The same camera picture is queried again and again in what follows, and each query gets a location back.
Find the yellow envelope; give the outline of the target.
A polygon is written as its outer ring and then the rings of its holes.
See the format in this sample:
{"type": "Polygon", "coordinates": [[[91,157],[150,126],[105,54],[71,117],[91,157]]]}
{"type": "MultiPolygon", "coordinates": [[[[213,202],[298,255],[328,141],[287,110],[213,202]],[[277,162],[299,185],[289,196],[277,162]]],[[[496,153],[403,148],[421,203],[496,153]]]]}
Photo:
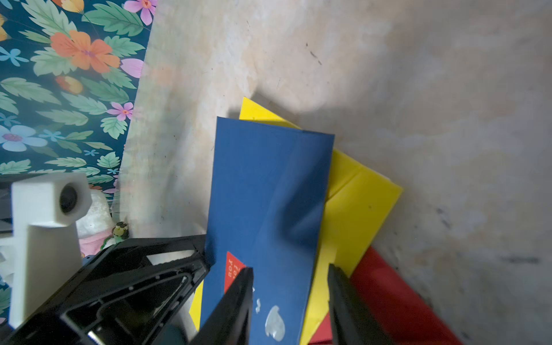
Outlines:
{"type": "MultiPolygon", "coordinates": [[[[244,99],[242,102],[238,120],[300,129],[249,99],[244,99]]],[[[402,191],[399,185],[385,176],[366,168],[333,147],[316,266],[313,271],[306,313],[312,301],[311,293],[320,251],[334,248],[337,264],[346,267],[346,274],[352,274],[397,203],[402,191]]],[[[226,282],[224,293],[240,270],[226,282]]],[[[193,299],[190,311],[196,326],[205,324],[201,322],[203,289],[204,282],[193,299]]]]}

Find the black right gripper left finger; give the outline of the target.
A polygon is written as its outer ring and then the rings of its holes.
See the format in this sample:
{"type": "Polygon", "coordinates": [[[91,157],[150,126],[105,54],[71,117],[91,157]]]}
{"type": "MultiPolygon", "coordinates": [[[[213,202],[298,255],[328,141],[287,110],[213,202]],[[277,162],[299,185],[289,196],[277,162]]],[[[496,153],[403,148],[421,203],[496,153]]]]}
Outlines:
{"type": "Polygon", "coordinates": [[[253,269],[242,269],[190,344],[248,345],[253,283],[253,269]]]}

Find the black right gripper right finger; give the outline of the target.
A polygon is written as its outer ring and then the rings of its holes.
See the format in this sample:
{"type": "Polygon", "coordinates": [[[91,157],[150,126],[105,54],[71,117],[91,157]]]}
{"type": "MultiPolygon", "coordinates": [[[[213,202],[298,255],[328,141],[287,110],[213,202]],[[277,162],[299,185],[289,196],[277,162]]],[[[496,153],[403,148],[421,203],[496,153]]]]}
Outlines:
{"type": "Polygon", "coordinates": [[[327,282],[329,286],[329,316],[334,344],[394,344],[341,268],[330,264],[327,282]]]}

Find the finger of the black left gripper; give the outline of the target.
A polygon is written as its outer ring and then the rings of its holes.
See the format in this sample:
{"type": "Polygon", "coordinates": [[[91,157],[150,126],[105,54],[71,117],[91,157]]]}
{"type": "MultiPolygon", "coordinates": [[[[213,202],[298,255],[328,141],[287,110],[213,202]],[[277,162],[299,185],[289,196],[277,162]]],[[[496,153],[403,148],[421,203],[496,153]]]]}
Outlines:
{"type": "Polygon", "coordinates": [[[207,276],[204,235],[102,250],[4,344],[153,344],[207,276]]]}

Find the dark blue envelope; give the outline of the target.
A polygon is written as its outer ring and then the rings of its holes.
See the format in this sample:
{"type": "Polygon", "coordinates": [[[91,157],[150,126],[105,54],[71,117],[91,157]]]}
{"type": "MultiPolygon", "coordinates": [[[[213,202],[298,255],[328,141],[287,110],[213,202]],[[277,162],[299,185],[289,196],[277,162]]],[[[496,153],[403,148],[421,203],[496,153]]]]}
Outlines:
{"type": "Polygon", "coordinates": [[[334,136],[218,118],[201,322],[254,270],[251,344],[298,344],[316,266],[334,136]]]}

